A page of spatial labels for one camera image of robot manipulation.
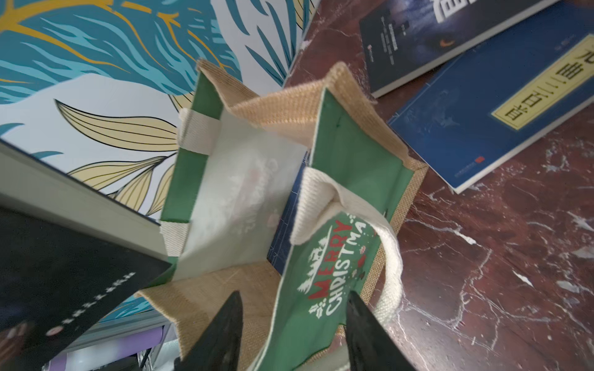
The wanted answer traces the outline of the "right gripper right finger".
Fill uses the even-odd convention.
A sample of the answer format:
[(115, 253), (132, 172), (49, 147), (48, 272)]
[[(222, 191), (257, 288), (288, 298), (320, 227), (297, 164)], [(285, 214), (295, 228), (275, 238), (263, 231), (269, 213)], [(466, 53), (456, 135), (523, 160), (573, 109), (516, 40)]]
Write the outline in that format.
[(350, 370), (415, 371), (357, 292), (348, 295), (346, 320)]

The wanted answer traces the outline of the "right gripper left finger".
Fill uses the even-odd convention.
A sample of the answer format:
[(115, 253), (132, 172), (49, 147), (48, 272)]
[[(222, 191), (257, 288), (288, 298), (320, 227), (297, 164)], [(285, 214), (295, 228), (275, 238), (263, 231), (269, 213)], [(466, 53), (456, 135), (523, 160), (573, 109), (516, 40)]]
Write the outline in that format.
[(175, 371), (237, 370), (243, 332), (243, 304), (232, 292), (186, 356), (177, 358)]

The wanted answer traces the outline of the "blue book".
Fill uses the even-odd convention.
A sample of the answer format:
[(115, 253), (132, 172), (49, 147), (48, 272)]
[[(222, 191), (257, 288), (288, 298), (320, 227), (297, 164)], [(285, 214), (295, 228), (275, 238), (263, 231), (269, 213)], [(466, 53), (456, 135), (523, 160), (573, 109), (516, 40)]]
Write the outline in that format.
[(593, 101), (593, 5), (560, 1), (448, 62), (389, 120), (462, 193)]
[(295, 214), (297, 211), (297, 203), (299, 201), (303, 170), (308, 165), (308, 162), (309, 153), (307, 152), (303, 158), (302, 164), (295, 178), (295, 182), (292, 185), (291, 192), (289, 193), (289, 199), (281, 214), (275, 236), (267, 255), (268, 262), (280, 274), (282, 274), (285, 270), (286, 262), (289, 259), (289, 252), (292, 247), (292, 244), (290, 243), (290, 236), (293, 230)]

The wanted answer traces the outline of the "green burlap Christmas bag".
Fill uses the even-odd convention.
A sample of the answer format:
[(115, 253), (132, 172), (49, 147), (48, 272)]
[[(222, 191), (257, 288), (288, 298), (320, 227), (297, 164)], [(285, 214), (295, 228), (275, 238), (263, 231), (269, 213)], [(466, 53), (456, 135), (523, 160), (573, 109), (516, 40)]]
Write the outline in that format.
[[(343, 63), (266, 96), (206, 60), (198, 72), (176, 102), (176, 161), (155, 202), (173, 276), (142, 295), (175, 324), (179, 358), (239, 291), (237, 370), (350, 370), (348, 295), (389, 335), (403, 296), (397, 234), (426, 164)], [(280, 274), (267, 255), (307, 152)]]

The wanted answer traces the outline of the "dark Guiguzi book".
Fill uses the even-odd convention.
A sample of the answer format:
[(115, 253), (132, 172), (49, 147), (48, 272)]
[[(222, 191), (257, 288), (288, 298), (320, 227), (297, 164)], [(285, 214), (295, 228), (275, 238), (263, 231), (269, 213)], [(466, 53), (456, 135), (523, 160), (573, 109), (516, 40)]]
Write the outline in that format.
[(2, 369), (42, 369), (169, 269), (156, 222), (1, 144)]

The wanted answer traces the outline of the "dark wolf cover book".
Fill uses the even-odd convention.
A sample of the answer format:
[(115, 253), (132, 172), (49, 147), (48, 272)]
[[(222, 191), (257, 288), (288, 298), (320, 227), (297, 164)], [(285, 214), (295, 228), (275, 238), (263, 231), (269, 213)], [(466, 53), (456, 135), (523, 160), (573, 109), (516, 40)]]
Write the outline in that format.
[(384, 1), (359, 22), (371, 95), (381, 97), (551, 5)]

